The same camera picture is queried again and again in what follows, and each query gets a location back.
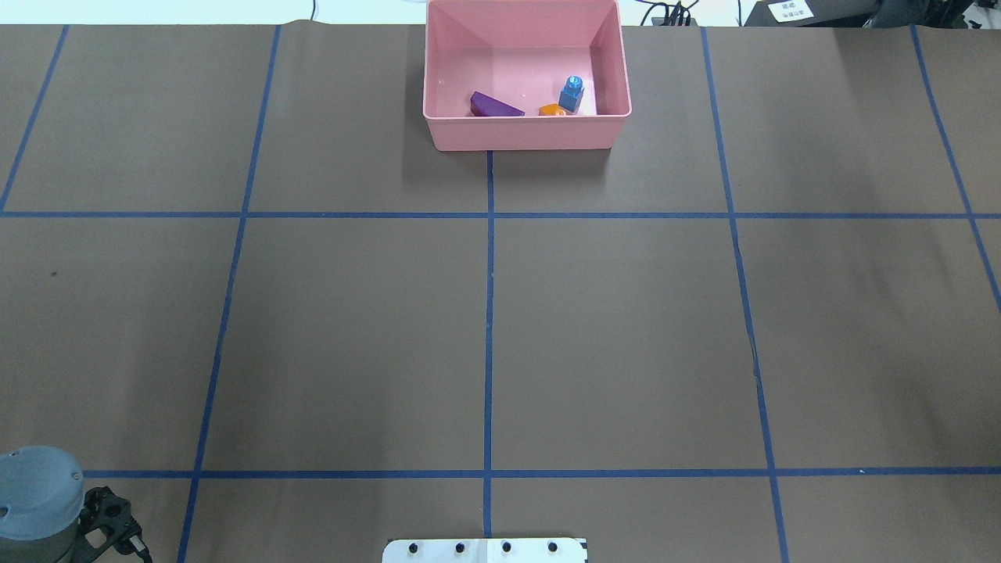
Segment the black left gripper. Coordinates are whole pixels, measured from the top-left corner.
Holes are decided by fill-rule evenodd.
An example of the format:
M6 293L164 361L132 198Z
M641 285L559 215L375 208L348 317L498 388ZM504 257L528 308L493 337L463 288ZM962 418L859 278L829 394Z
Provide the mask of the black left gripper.
M131 503L108 487L95 487L84 495L74 538L75 562L95 562L110 549L152 562L142 528L132 515Z

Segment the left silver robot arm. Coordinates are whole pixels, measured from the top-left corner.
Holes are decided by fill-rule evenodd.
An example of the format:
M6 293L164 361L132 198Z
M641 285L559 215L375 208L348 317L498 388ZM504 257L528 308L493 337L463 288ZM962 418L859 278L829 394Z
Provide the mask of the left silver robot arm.
M78 460L57 446L2 455L3 562L96 562L109 550L153 560L128 499L85 489Z

